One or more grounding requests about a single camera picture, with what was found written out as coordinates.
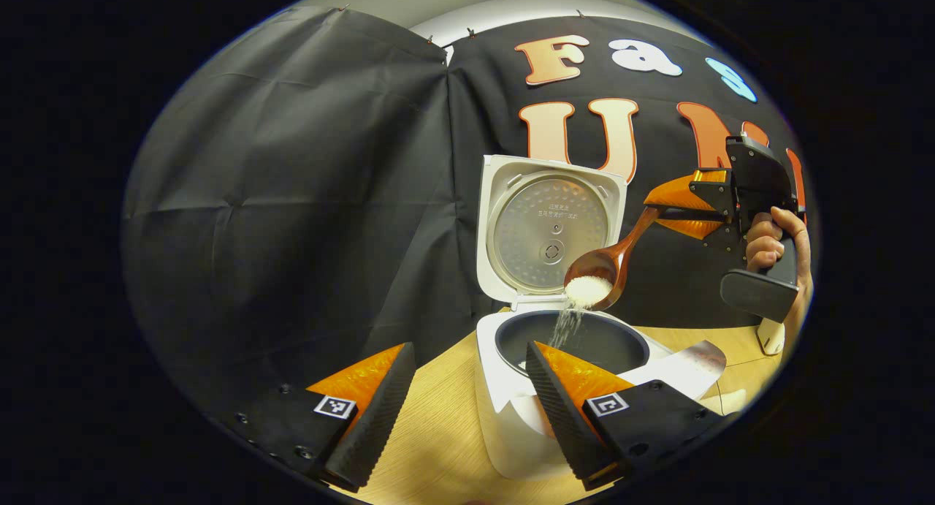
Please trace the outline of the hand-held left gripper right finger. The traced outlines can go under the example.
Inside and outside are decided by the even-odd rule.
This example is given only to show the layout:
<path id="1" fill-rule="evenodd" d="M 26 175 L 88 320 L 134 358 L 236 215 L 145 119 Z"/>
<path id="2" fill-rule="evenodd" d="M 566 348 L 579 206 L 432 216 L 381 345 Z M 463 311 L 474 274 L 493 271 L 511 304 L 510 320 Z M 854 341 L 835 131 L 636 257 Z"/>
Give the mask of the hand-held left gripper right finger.
<path id="1" fill-rule="evenodd" d="M 652 365 L 623 379 L 533 341 L 525 366 L 565 461 L 587 490 L 642 479 L 734 419 L 684 394 L 672 378 L 648 378 Z"/>

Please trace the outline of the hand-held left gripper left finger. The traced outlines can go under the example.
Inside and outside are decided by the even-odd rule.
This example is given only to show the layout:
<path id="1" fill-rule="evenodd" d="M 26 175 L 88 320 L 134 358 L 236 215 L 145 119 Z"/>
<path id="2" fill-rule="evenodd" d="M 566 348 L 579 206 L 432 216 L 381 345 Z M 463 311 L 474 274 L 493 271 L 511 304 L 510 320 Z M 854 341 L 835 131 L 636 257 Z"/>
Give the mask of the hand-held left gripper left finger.
<path id="1" fill-rule="evenodd" d="M 298 475 L 356 493 L 370 481 L 416 371 L 405 342 L 307 387 L 236 394 L 219 422 Z"/>

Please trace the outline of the white rice cooker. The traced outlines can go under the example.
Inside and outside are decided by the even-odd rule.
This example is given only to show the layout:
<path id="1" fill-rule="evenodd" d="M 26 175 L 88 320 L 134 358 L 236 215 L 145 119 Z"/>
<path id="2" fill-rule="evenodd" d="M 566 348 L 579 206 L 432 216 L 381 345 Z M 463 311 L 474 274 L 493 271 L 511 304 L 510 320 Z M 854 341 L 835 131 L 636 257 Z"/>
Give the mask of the white rice cooker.
<path id="1" fill-rule="evenodd" d="M 540 341 L 621 374 L 668 350 L 608 314 L 581 313 L 558 330 L 571 262 L 620 239 L 627 180 L 616 173 L 520 156 L 482 162 L 476 275 L 507 308 L 476 326 L 478 421 L 490 463 L 507 479 L 551 479 L 567 462 L 527 374 Z"/>

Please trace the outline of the brown wooden spoon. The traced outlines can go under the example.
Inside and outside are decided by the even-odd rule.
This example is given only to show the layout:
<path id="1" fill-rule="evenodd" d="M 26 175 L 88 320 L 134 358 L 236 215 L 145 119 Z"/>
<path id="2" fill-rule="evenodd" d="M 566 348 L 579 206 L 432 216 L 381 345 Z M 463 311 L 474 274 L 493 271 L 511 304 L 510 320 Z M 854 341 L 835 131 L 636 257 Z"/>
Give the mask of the brown wooden spoon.
<path id="1" fill-rule="evenodd" d="M 664 211 L 665 206 L 646 206 L 635 227 L 617 244 L 585 252 L 575 259 L 565 273 L 565 297 L 588 311 L 604 311 L 614 305 L 627 285 L 629 261 L 638 240 Z M 601 285 L 604 298 L 582 291 L 584 283 Z"/>

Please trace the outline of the spoonful of white rice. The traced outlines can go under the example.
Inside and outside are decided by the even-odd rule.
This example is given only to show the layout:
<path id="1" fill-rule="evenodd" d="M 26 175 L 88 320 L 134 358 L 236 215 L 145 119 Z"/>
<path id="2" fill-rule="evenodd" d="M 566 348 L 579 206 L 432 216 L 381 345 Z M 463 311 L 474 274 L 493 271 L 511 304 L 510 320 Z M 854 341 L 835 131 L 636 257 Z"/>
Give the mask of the spoonful of white rice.
<path id="1" fill-rule="evenodd" d="M 565 286 L 565 299 L 547 344 L 562 348 L 581 326 L 584 313 L 603 301 L 612 284 L 600 276 L 578 276 Z"/>

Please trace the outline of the white toaster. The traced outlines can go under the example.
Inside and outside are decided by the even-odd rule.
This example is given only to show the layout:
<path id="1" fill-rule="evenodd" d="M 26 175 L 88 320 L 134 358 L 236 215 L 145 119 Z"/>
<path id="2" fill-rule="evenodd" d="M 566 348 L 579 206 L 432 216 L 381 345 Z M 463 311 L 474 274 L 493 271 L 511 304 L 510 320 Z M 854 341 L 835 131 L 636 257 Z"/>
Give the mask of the white toaster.
<path id="1" fill-rule="evenodd" d="M 757 328 L 757 339 L 764 355 L 780 355 L 785 345 L 784 323 L 762 318 Z"/>

